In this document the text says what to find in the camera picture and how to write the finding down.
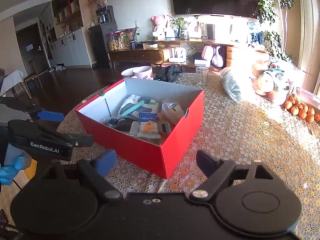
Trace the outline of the blue gloved hand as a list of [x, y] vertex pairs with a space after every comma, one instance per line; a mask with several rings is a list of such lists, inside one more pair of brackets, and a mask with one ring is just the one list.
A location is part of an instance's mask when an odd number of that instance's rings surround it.
[[3, 185], [10, 185], [20, 170], [28, 168], [27, 160], [23, 156], [15, 159], [12, 166], [1, 167], [0, 182]]

